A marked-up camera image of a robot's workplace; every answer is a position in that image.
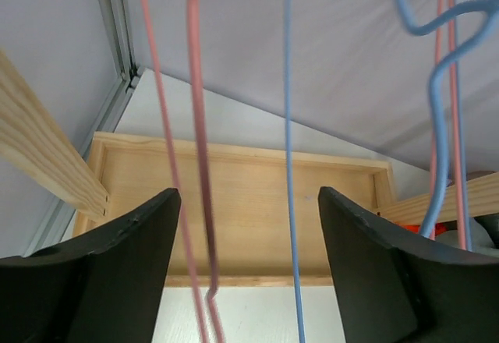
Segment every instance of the wooden tray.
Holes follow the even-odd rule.
[[[218,144],[208,149],[221,285],[292,285],[284,151]],[[198,274],[201,284],[207,285],[196,146],[176,140],[175,152]],[[172,185],[161,138],[96,133],[88,164],[109,192],[107,221]],[[293,166],[302,283],[330,285],[317,207],[319,188],[333,186],[375,211],[395,200],[391,166],[384,161],[303,153],[293,153]],[[73,236],[97,225],[77,214]],[[180,232],[166,285],[189,285]]]

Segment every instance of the metal frame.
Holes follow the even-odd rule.
[[[119,77],[104,99],[94,124],[78,150],[83,158],[88,156],[96,131],[113,132],[115,130],[132,97],[137,80],[143,72],[143,69],[136,67],[133,56],[126,0],[99,0],[99,4]],[[60,242],[75,214],[73,208],[55,196],[47,202],[45,208],[46,211],[38,230],[23,251],[24,256]]]

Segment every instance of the wooden post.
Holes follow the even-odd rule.
[[[0,154],[88,218],[105,216],[108,192],[3,51]]]
[[[468,181],[467,186],[469,215],[471,217],[499,212],[499,173]],[[392,222],[419,225],[424,219],[429,204],[430,195],[425,194],[380,207],[378,212],[381,217]],[[444,206],[438,222],[455,220],[455,207],[455,186],[451,186],[447,188]]]

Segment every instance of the gray wall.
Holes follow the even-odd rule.
[[[0,48],[78,147],[117,78],[97,0],[0,0]],[[0,160],[0,256],[26,249],[50,193]]]
[[[437,0],[410,0],[421,23]],[[201,0],[205,87],[283,112],[282,0]],[[163,72],[189,80],[186,0],[150,0]],[[139,0],[129,0],[133,46],[151,67]],[[462,40],[481,15],[459,18]],[[293,118],[427,168],[426,82],[434,34],[410,37],[392,0],[294,0]],[[444,38],[444,50],[447,48]],[[499,170],[499,32],[462,61],[469,167]],[[448,78],[443,95],[448,103]]]

